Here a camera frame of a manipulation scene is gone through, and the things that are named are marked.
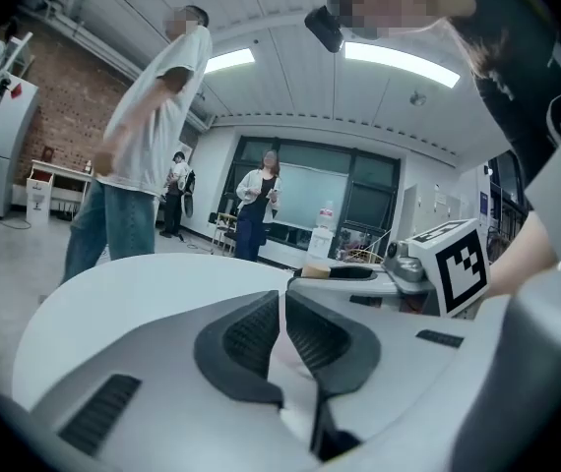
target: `blue jeans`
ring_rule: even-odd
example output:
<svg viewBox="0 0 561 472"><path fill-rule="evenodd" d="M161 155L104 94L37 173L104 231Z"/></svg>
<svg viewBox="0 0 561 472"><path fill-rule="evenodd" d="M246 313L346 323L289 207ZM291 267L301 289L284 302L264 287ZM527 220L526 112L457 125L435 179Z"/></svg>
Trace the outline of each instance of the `blue jeans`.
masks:
<svg viewBox="0 0 561 472"><path fill-rule="evenodd" d="M265 237L263 215L244 206L237 217L236 234L237 243L234 256L237 259L255 263L259 258L259 249Z"/></svg>
<svg viewBox="0 0 561 472"><path fill-rule="evenodd" d="M65 283L94 267L107 244L113 261L154 253L154 196L96 180L71 224Z"/></svg>

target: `gray floor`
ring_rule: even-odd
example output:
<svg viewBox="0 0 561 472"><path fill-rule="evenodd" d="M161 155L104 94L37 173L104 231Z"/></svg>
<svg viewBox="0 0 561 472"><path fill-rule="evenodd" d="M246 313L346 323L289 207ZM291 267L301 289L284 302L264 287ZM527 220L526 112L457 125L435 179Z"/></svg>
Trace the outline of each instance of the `gray floor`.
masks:
<svg viewBox="0 0 561 472"><path fill-rule="evenodd" d="M68 222L52 218L47 226L19 230L25 227L24 219L23 213L17 213L0 221L0 392L5 394L9 394L20 338L38 307L38 298L59 283L69 238ZM187 233L184 237L187 243L162 238L156 232L156 251L208 253L207 241ZM107 257L99 263L107 263Z"/></svg>

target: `hand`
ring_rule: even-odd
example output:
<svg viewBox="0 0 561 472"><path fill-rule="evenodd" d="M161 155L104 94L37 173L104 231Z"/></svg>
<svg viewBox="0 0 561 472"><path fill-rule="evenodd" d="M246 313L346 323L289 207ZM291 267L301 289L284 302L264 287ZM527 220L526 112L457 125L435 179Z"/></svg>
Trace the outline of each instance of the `hand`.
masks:
<svg viewBox="0 0 561 472"><path fill-rule="evenodd" d="M103 142L96 150L93 157L94 173L106 177L114 171L114 157L116 156L117 145L112 142Z"/></svg>

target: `ceiling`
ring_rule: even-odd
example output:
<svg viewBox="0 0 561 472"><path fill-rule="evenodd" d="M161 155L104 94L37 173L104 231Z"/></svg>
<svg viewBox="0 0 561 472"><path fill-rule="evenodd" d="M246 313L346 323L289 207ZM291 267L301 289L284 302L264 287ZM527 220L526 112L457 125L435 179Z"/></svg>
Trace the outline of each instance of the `ceiling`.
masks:
<svg viewBox="0 0 561 472"><path fill-rule="evenodd" d="M214 55L250 47L256 60L206 75L202 103L218 116L219 125L352 133L462 169L507 148L445 27L398 35L379 44L459 73L462 77L454 88L329 53L303 24L305 15L323 1L69 0L66 8L87 30L141 68L167 44L162 23L169 8L193 3L207 10ZM409 102L416 91L427 96L422 106Z"/></svg>

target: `ceiling light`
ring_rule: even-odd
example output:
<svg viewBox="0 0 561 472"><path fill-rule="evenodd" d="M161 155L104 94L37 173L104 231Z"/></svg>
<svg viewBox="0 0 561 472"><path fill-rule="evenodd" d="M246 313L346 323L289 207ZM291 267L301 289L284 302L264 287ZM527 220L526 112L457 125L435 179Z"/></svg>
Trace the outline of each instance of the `ceiling light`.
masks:
<svg viewBox="0 0 561 472"><path fill-rule="evenodd" d="M436 65L431 61L395 49L379 47L378 45L347 42L344 47L344 57L407 70L413 74L436 81L447 88L455 86L460 79L460 76L455 72Z"/></svg>
<svg viewBox="0 0 561 472"><path fill-rule="evenodd" d="M205 74L222 70L224 68L236 67L237 65L245 65L246 63L254 63L254 56L250 49L241 49L227 54L221 54L211 58L206 66Z"/></svg>

